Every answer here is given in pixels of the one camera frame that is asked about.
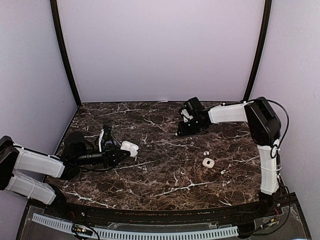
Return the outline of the white oval charging case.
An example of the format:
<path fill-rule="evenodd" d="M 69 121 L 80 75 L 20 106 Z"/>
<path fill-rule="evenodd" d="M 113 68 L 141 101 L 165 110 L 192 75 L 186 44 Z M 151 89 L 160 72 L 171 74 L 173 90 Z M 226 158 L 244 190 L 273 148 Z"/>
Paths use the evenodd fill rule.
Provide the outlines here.
<path fill-rule="evenodd" d="M 123 141 L 120 149 L 130 152 L 130 157 L 135 158 L 138 155 L 139 146 L 129 141 Z"/>

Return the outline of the beige square charging case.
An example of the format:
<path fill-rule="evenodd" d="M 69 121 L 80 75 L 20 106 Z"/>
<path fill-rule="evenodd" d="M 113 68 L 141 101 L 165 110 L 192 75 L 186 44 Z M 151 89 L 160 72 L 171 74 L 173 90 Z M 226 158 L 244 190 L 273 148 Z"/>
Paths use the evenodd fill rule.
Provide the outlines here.
<path fill-rule="evenodd" d="M 202 165 L 208 169 L 212 169 L 215 165 L 215 161 L 211 158 L 206 157 L 203 159 Z"/>

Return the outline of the purple round charging case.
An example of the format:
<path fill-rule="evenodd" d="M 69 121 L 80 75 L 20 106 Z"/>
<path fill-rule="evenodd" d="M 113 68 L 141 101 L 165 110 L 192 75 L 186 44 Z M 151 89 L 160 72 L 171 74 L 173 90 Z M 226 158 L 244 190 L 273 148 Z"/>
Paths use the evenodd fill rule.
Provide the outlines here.
<path fill-rule="evenodd" d="M 117 146 L 117 142 L 116 141 L 111 141 L 111 140 L 109 140 L 109 141 L 107 141 L 106 143 L 105 143 L 105 145 L 114 145 L 114 146 Z"/>

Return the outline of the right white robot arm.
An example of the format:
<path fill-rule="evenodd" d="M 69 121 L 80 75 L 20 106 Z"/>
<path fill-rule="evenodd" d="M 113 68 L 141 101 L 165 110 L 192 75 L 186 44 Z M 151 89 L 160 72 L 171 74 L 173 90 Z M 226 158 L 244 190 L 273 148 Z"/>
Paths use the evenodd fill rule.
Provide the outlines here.
<path fill-rule="evenodd" d="M 179 111 L 182 121 L 178 123 L 177 136 L 197 135 L 220 123 L 247 123 L 252 140 L 260 157 L 261 184 L 255 213 L 266 217 L 275 208 L 272 200 L 280 187 L 281 121 L 269 101 L 264 97 L 248 102 L 222 103 L 205 108 L 197 97 L 183 104 Z"/>

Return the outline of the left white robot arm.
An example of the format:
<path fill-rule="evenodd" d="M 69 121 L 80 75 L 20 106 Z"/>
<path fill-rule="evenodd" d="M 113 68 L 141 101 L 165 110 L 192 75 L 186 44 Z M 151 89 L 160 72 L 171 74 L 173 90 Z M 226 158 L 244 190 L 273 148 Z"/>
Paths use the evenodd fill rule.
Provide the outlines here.
<path fill-rule="evenodd" d="M 51 210 L 58 217 L 67 218 L 71 208 L 64 202 L 64 195 L 56 187 L 23 172 L 70 180 L 81 170 L 90 171 L 89 165 L 102 164 L 101 171 L 106 172 L 138 152 L 134 144 L 123 142 L 117 145 L 109 133 L 102 132 L 98 140 L 98 149 L 95 149 L 81 132 L 72 132 L 64 140 L 62 156 L 56 156 L 25 148 L 5 135 L 0 139 L 0 189 L 51 205 Z"/>

